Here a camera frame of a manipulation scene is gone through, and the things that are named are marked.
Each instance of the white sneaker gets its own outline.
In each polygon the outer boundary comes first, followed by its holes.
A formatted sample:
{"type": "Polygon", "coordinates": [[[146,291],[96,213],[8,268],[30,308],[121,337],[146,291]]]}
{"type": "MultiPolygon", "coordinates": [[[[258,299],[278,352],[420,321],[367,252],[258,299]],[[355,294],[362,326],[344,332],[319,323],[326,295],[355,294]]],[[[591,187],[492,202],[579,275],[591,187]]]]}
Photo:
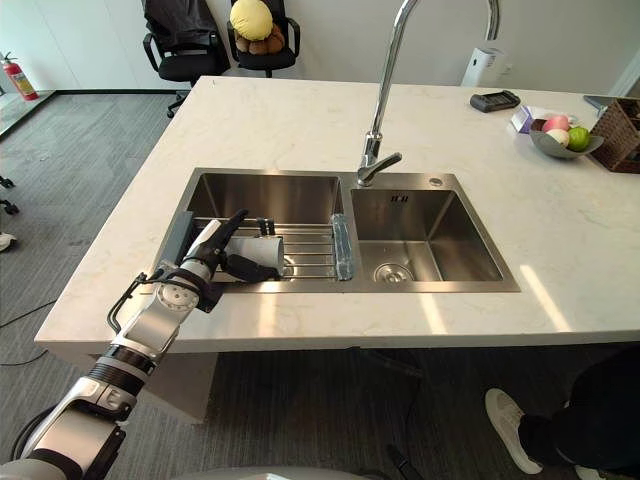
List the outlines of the white sneaker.
{"type": "Polygon", "coordinates": [[[578,475],[578,478],[580,480],[602,480],[603,478],[607,478],[600,475],[600,472],[593,468],[581,467],[580,465],[576,465],[575,469],[576,475],[578,475]]]}
{"type": "Polygon", "coordinates": [[[509,455],[524,473],[530,475],[540,473],[542,466],[532,461],[520,444],[518,426],[524,412],[518,404],[498,388],[492,388],[484,396],[484,405],[491,425],[496,429],[509,455]]]}
{"type": "Polygon", "coordinates": [[[11,247],[13,247],[16,244],[17,241],[18,239],[13,235],[0,232],[0,252],[9,250],[11,247]]]}

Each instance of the wicker basket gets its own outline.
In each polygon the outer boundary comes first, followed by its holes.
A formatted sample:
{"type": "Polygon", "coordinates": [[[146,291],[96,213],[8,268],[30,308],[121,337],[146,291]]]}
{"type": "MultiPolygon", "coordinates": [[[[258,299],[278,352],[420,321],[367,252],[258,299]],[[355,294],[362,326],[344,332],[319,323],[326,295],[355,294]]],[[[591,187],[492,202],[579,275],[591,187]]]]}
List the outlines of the wicker basket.
{"type": "Polygon", "coordinates": [[[591,130],[604,143],[591,154],[612,172],[640,173],[640,101],[615,100],[591,130]]]}

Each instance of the white marble countertop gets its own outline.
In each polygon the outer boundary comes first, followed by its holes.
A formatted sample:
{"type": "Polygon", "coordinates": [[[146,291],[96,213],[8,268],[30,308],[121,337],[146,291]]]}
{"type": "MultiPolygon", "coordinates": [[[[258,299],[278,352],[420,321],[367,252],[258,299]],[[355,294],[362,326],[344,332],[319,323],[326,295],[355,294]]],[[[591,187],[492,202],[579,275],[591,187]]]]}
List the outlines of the white marble countertop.
{"type": "MultiPolygon", "coordinates": [[[[377,89],[201,78],[36,341],[54,351],[104,349],[113,337],[106,312],[152,267],[195,167],[355,170],[377,89]]],[[[455,174],[520,293],[227,294],[212,313],[189,317],[172,352],[640,340],[640,175],[545,157],[511,128],[513,110],[472,109],[477,91],[394,85],[381,154],[403,153],[391,172],[455,174]]],[[[515,93],[595,123],[581,95],[515,93]]]]}

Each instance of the kitchen sink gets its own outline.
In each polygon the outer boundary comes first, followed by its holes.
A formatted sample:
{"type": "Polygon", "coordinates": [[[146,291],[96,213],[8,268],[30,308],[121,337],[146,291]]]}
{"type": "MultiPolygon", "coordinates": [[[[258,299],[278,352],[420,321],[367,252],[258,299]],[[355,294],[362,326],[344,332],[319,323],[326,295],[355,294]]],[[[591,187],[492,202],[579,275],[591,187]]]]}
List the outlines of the kitchen sink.
{"type": "Polygon", "coordinates": [[[500,281],[451,190],[352,190],[363,274],[376,282],[500,281]]]}
{"type": "Polygon", "coordinates": [[[274,220],[285,270],[258,284],[217,273],[233,292],[519,291],[451,174],[379,173],[360,187],[347,172],[196,169],[157,262],[179,262],[212,218],[224,221],[241,208],[249,218],[237,235],[259,235],[259,218],[274,220]],[[339,265],[347,260],[344,277],[339,265]]]}

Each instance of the drain strainer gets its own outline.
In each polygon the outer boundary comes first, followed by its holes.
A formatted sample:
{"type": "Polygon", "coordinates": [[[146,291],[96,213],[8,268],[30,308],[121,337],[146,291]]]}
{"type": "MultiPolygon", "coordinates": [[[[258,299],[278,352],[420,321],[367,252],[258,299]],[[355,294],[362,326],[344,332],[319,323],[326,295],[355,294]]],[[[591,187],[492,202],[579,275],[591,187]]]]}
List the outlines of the drain strainer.
{"type": "Polygon", "coordinates": [[[383,263],[373,274],[376,282],[398,283],[413,281],[411,272],[397,263],[383,263]]]}

